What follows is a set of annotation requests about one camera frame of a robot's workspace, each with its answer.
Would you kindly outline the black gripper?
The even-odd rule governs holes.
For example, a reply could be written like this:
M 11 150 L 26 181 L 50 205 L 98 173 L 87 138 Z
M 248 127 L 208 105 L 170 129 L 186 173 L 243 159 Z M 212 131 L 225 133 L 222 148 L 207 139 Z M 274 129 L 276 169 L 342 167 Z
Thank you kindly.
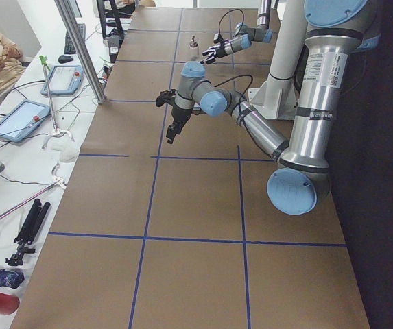
M 169 144 L 174 142 L 177 134 L 181 134 L 183 127 L 187 121 L 191 118 L 193 108 L 181 108 L 176 105 L 172 106 L 171 115 L 173 122 L 167 128 L 166 139 Z
M 226 57 L 230 54 L 232 54 L 232 48 L 231 48 L 231 43 L 229 40 L 225 40 L 219 44 L 216 44 L 210 48 L 208 48 L 206 51 L 202 52 L 202 57 L 207 57 L 204 58 L 200 61 L 200 64 L 212 64 L 216 62 L 216 58 L 223 58 Z

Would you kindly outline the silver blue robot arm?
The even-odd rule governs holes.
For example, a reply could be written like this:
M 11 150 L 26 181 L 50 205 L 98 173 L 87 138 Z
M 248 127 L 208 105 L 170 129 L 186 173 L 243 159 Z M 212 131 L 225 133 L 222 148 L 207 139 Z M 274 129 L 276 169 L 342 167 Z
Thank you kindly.
M 281 212 L 302 215 L 329 193 L 324 155 L 346 65 L 352 53 L 377 46 L 383 4 L 288 1 L 265 83 L 246 94 L 213 86 L 205 77 L 208 64 L 271 40 L 270 8 L 262 1 L 256 26 L 238 24 L 230 40 L 216 34 L 202 60 L 185 63 L 178 87 L 161 92 L 156 104 L 172 107 L 169 143 L 194 106 L 212 117 L 228 113 L 278 164 L 267 181 L 270 201 Z
M 234 38 L 231 40 L 225 39 L 221 35 L 221 22 L 227 14 L 235 10 L 241 12 L 242 21 L 235 27 Z M 251 47 L 252 41 L 269 43 L 273 34 L 273 31 L 270 29 L 270 10 L 271 1 L 261 1 L 261 5 L 257 13 L 256 27 L 248 27 L 244 23 L 245 16 L 242 9 L 235 8 L 229 10 L 219 20 L 218 31 L 213 37 L 214 45 L 202 52 L 203 59 L 200 60 L 200 63 L 212 64 L 217 58 L 223 58 Z

